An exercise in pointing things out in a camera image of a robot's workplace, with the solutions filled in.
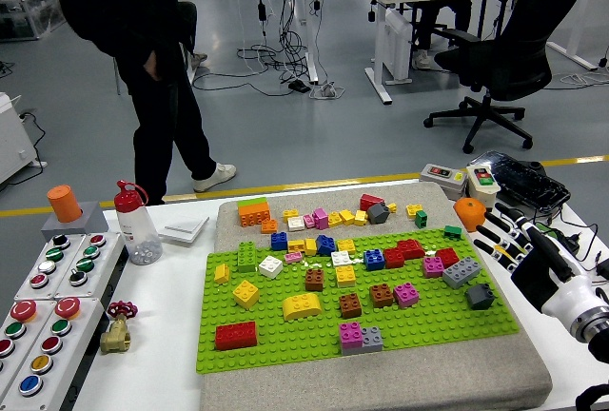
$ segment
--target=robotic hand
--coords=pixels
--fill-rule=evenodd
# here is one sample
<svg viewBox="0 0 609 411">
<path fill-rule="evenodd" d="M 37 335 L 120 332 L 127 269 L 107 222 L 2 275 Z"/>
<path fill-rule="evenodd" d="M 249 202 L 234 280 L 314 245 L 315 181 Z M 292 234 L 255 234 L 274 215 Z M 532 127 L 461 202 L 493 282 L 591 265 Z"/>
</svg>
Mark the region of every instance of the robotic hand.
<svg viewBox="0 0 609 411">
<path fill-rule="evenodd" d="M 588 273 L 564 246 L 543 235 L 520 211 L 502 204 L 495 207 L 515 226 L 490 213 L 486 219 L 519 247 L 481 225 L 477 230 L 508 255 L 480 240 L 474 245 L 512 274 L 512 282 L 540 313 L 557 318 L 578 342 L 588 343 L 598 361 L 609 363 L 609 305 L 595 295 Z"/>
</svg>

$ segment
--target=black pants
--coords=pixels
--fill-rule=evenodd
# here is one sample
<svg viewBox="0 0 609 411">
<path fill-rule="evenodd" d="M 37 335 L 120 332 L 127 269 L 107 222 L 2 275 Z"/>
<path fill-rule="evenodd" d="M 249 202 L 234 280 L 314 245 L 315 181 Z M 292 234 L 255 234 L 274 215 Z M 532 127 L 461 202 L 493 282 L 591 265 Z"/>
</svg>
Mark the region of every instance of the black pants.
<svg viewBox="0 0 609 411">
<path fill-rule="evenodd" d="M 467 32 L 472 16 L 471 0 L 432 0 L 415 4 L 421 9 L 421 21 L 417 24 L 417 40 L 419 49 L 431 47 L 431 32 L 436 24 L 440 10 L 449 7 L 455 12 L 455 29 Z"/>
<path fill-rule="evenodd" d="M 171 81 L 154 81 L 144 68 L 116 58 L 121 78 L 128 86 L 140 126 L 133 135 L 135 183 L 148 195 L 149 205 L 162 203 L 167 192 L 173 143 L 178 147 L 192 178 L 210 177 L 216 163 L 209 157 L 209 143 L 202 128 L 201 111 L 182 63 L 180 45 L 159 64 L 172 73 Z"/>
<path fill-rule="evenodd" d="M 178 2 L 178 11 L 187 20 L 187 34 L 181 40 L 184 46 L 192 54 L 197 38 L 197 7 L 192 2 Z"/>
</svg>

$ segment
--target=orange cylinder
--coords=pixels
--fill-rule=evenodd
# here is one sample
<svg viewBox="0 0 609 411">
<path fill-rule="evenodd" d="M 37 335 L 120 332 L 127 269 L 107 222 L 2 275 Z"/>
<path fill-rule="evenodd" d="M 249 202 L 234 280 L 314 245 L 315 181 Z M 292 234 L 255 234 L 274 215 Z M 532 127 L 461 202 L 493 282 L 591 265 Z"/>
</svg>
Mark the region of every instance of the orange cylinder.
<svg viewBox="0 0 609 411">
<path fill-rule="evenodd" d="M 72 188 L 68 185 L 54 187 L 47 192 L 47 198 L 53 211 L 55 211 L 57 221 L 60 223 L 71 223 L 83 214 L 78 202 L 76 202 Z"/>
<path fill-rule="evenodd" d="M 484 224 L 486 206 L 480 200 L 464 197 L 455 202 L 454 208 L 468 232 L 475 232 L 478 225 Z"/>
</svg>

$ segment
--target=brown lego brick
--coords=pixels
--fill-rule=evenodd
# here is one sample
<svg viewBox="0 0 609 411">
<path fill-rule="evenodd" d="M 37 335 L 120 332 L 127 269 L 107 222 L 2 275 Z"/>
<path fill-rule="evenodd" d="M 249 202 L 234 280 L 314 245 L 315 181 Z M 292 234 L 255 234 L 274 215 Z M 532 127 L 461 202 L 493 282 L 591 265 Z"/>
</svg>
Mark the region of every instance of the brown lego brick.
<svg viewBox="0 0 609 411">
<path fill-rule="evenodd" d="M 341 312 L 345 319 L 359 318 L 362 316 L 362 305 L 360 304 L 360 298 L 358 294 L 352 293 L 349 295 L 342 295 L 339 299 L 341 305 Z"/>
<path fill-rule="evenodd" d="M 370 298 L 375 308 L 382 308 L 393 304 L 391 287 L 385 283 L 370 286 Z"/>
<path fill-rule="evenodd" d="M 318 269 L 307 270 L 304 277 L 304 288 L 308 291 L 317 292 L 324 290 L 324 271 Z"/>
</svg>

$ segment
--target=person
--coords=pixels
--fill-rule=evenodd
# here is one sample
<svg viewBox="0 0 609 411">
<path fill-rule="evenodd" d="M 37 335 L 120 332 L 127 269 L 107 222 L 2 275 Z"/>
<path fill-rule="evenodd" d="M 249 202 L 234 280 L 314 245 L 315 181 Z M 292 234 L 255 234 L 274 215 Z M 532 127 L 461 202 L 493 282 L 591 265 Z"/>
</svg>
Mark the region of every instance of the person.
<svg viewBox="0 0 609 411">
<path fill-rule="evenodd" d="M 135 182 L 150 205 L 163 203 L 174 143 L 195 191 L 235 176 L 235 166 L 218 164 L 209 155 L 180 49 L 180 43 L 188 43 L 190 23 L 178 0 L 59 1 L 74 31 L 116 58 L 139 121 L 133 134 Z"/>
<path fill-rule="evenodd" d="M 427 52 L 431 48 L 431 33 L 436 25 L 440 10 L 449 7 L 455 13 L 455 29 L 467 32 L 472 15 L 471 0 L 432 0 L 416 4 L 421 9 L 421 20 L 417 24 L 417 54 L 414 65 L 419 70 L 431 69 L 431 59 Z"/>
<path fill-rule="evenodd" d="M 191 20 L 192 22 L 192 45 L 188 45 L 188 52 L 190 52 L 190 66 L 192 67 L 193 70 L 196 70 L 199 66 L 201 66 L 201 64 L 204 63 L 204 61 L 207 59 L 207 54 L 205 54 L 204 52 L 194 52 L 194 42 L 196 41 L 196 33 L 197 33 L 197 14 L 196 14 L 196 8 L 194 9 L 194 16 L 192 16 L 192 10 L 190 10 L 189 8 L 183 8 L 181 10 L 182 13 L 184 13 L 188 19 Z"/>
</svg>

